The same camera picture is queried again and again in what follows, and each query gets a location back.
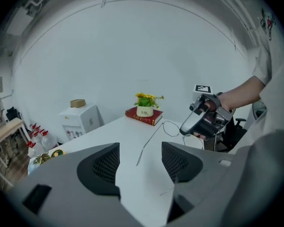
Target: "book spine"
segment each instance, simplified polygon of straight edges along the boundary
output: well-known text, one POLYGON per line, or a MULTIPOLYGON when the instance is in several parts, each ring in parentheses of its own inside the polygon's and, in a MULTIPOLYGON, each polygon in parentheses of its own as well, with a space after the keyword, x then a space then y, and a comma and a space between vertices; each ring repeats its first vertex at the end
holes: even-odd
POLYGON ((154 126, 154 123, 155 123, 155 120, 154 119, 149 119, 147 117, 139 117, 137 115, 132 115, 130 113, 128 113, 127 111, 125 112, 125 115, 129 118, 132 118, 132 119, 135 119, 135 120, 138 120, 138 121, 141 121, 143 123, 147 123, 147 124, 150 124, 152 126, 154 126))

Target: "table leg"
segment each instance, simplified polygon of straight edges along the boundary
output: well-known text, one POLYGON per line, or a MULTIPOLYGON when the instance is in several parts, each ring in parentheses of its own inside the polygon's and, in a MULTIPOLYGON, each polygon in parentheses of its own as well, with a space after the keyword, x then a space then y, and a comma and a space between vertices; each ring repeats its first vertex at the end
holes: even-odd
POLYGON ((30 137, 29 137, 29 135, 27 133, 26 128, 24 127, 24 124, 21 125, 21 128, 23 129, 23 132, 24 132, 25 136, 27 137, 27 140, 30 141, 30 137))
POLYGON ((0 172, 0 177, 11 187, 14 186, 8 179, 6 179, 6 177, 1 172, 0 172))
POLYGON ((8 167, 8 165, 5 164, 4 160, 2 160, 2 158, 0 157, 0 162, 5 166, 5 168, 8 167))
POLYGON ((19 129, 19 131, 20 131, 20 134, 21 134, 22 138, 24 139, 25 143, 27 144, 27 142, 28 142, 28 141, 27 141, 27 138, 24 137, 24 134, 23 134, 23 132, 22 132, 21 129, 19 129))

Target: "brown box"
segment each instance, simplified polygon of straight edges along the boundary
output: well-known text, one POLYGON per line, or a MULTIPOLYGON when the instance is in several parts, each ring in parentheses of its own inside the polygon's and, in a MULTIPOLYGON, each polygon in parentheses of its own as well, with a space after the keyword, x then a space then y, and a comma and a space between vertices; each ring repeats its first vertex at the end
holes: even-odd
POLYGON ((72 108, 80 108, 80 107, 84 106, 85 104, 86 103, 85 103, 84 99, 76 99, 76 100, 71 101, 71 107, 72 108))

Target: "white flower pot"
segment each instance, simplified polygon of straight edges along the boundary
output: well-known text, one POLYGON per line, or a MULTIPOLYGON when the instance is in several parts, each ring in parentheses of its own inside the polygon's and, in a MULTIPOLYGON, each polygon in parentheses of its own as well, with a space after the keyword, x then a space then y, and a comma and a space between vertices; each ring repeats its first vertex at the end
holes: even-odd
POLYGON ((152 117, 153 107, 137 106, 137 116, 139 117, 152 117))

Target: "human hand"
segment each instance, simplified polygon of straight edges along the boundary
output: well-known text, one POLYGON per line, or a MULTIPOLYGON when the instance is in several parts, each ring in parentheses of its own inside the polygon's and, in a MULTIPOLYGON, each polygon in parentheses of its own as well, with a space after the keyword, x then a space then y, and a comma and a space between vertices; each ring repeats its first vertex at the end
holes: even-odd
MULTIPOLYGON (((227 105, 227 100, 226 100, 226 97, 224 96, 224 94, 219 95, 218 98, 221 102, 222 107, 229 111, 230 107, 227 105)), ((215 104, 212 101, 207 101, 204 104, 208 107, 208 109, 210 111, 216 110, 215 104)), ((194 136, 196 136, 196 137, 198 137, 202 140, 207 140, 207 138, 204 135, 200 135, 199 133, 196 133, 196 132, 194 132, 194 136)))

